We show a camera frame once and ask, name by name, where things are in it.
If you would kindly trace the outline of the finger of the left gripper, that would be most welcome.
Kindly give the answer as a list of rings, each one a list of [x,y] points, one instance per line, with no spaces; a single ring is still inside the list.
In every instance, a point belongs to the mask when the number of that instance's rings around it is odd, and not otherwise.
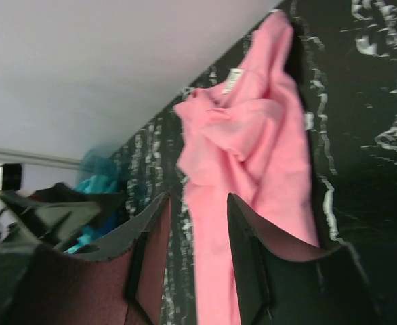
[[[109,194],[104,199],[104,211],[116,212],[124,200],[122,193]],[[66,249],[80,236],[84,225],[92,225],[91,221],[101,215],[87,194],[80,202],[40,202],[6,191],[0,194],[0,201],[14,218],[5,239],[10,243],[45,243],[54,249]]]

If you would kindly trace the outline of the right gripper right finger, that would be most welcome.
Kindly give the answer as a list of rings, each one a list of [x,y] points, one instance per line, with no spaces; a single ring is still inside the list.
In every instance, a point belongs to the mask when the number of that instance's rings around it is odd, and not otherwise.
[[[382,324],[351,244],[324,250],[227,198],[228,230],[242,324]]]

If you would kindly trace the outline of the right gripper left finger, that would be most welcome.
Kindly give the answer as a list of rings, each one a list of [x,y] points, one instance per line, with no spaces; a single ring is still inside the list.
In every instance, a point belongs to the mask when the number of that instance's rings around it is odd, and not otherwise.
[[[163,192],[73,254],[0,243],[0,324],[158,324],[170,229]]]

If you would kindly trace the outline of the pink t shirt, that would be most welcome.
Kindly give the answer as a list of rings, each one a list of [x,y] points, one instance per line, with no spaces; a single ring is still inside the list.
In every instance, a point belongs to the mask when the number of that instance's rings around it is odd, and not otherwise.
[[[199,324],[239,324],[228,235],[227,197],[236,194],[260,216],[311,245],[311,165],[304,111],[285,72],[293,28],[272,12],[228,78],[197,88],[177,104],[184,147],[177,167],[188,181]]]

